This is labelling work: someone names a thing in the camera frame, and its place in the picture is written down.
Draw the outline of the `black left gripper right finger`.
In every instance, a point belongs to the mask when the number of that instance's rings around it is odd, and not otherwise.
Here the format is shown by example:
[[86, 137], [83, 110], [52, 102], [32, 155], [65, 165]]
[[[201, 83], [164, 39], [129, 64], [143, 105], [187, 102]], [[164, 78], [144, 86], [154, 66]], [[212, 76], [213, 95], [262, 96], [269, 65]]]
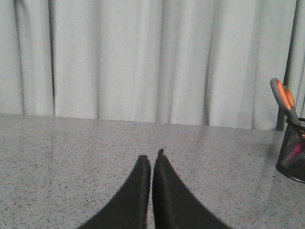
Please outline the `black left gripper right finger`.
[[157, 229], [228, 229], [190, 192], [160, 149], [152, 182], [154, 222]]

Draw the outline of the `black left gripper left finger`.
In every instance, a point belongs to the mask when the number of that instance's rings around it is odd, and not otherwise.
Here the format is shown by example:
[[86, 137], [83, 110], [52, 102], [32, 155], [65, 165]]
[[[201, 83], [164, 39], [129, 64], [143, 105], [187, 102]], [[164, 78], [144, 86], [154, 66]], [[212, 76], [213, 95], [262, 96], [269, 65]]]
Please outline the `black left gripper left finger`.
[[150, 192], [151, 165], [145, 155], [137, 158], [130, 175], [112, 199], [81, 229], [145, 229]]

